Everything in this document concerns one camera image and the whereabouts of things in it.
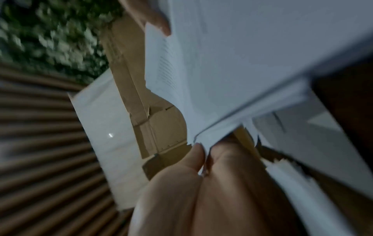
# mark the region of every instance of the cardboard box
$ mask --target cardboard box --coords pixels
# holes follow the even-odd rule
[[[184,153],[187,126],[181,112],[145,86],[144,32],[125,15],[101,31],[100,41],[130,114],[142,158],[167,152],[179,156],[178,150]]]

